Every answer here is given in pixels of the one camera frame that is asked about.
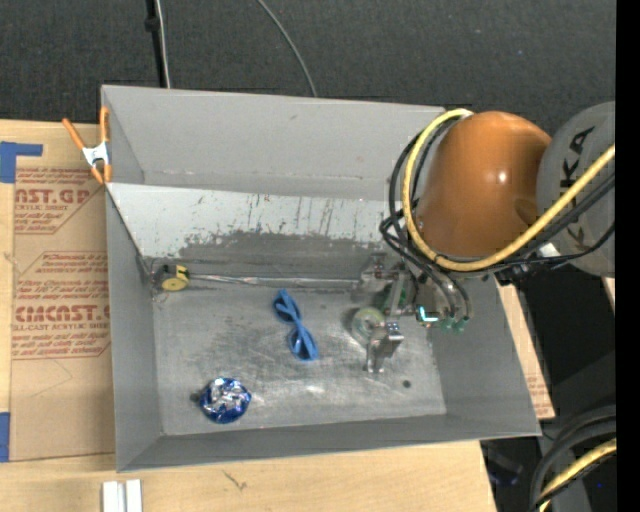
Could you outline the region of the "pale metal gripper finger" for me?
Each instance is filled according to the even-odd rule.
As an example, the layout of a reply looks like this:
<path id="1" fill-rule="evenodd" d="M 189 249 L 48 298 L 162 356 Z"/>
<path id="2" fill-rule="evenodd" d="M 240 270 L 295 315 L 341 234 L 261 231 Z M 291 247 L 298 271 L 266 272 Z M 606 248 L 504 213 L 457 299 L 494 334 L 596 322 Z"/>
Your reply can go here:
<path id="1" fill-rule="evenodd" d="M 383 371 L 384 360 L 392 358 L 404 341 L 397 321 L 386 321 L 373 327 L 367 344 L 366 370 L 369 373 Z"/>
<path id="2" fill-rule="evenodd" d="M 357 298 L 365 300 L 383 292 L 398 281 L 403 263 L 388 254 L 372 254 L 357 283 Z"/>

